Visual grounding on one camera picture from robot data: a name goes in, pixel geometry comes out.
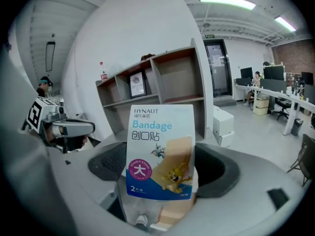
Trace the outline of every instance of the cartoon mouse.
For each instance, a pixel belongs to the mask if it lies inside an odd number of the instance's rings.
[[[162,146],[158,146],[158,143],[157,143],[157,145],[156,145],[156,149],[155,150],[153,150],[152,152],[151,152],[151,154],[153,154],[153,155],[155,155],[155,156],[157,156],[157,157],[165,157],[165,148],[164,147],[162,147]]]
[[[171,170],[167,176],[162,177],[162,179],[167,179],[170,181],[170,184],[163,186],[162,189],[170,190],[175,193],[182,193],[183,189],[188,185],[182,188],[179,188],[178,186],[185,181],[192,180],[192,177],[184,178],[185,170],[187,169],[187,167],[188,167],[187,163],[182,163],[179,167]]]

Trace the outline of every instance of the cardboard box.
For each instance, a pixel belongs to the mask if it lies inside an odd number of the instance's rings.
[[[258,116],[266,115],[268,112],[268,108],[255,108],[253,112]]]
[[[262,100],[262,99],[256,100],[256,107],[257,108],[268,108],[268,106],[269,106],[269,99],[268,100]]]

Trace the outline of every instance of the brick wall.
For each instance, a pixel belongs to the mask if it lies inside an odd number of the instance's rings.
[[[275,64],[281,61],[285,72],[311,72],[315,81],[315,45],[311,39],[292,42],[272,48]]]

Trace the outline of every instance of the glass door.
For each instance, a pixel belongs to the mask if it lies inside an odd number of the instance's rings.
[[[231,73],[223,41],[204,41],[213,85],[213,97],[232,95]]]

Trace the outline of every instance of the picture frame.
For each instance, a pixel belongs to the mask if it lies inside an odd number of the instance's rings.
[[[131,99],[147,94],[144,76],[143,71],[130,75],[129,91]]]

